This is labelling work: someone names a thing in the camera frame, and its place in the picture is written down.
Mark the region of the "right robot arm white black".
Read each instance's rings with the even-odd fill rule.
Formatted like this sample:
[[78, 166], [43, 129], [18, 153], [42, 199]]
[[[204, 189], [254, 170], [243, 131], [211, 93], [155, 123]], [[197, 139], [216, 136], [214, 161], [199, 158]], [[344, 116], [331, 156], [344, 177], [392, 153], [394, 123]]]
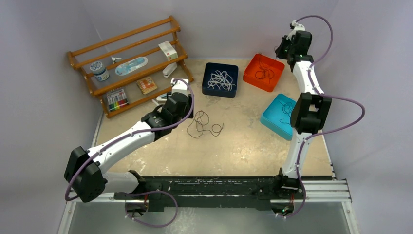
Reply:
[[312, 42], [312, 34], [304, 29], [293, 30], [283, 36], [276, 55], [285, 59], [295, 76], [300, 90], [300, 96], [295, 104], [290, 118], [293, 128], [293, 137], [285, 163], [274, 184], [274, 194], [279, 198], [286, 198], [302, 188], [300, 179], [302, 166], [308, 148], [312, 143], [311, 136], [317, 134], [325, 125], [332, 103], [331, 98], [323, 97], [318, 82], [309, 76], [314, 59], [308, 54]]

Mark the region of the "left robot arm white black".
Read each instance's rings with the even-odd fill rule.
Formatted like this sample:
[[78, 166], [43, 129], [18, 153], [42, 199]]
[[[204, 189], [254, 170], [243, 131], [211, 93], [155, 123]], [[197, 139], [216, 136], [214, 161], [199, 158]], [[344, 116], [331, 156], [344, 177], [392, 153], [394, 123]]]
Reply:
[[73, 149], [64, 172], [68, 182], [64, 199], [90, 202], [105, 193], [126, 193], [132, 199], [142, 198], [145, 186], [136, 173], [110, 173], [109, 169], [133, 151], [170, 134], [183, 121], [193, 117], [193, 109], [194, 94], [175, 92], [164, 105], [144, 115], [115, 138], [89, 149], [81, 146]]

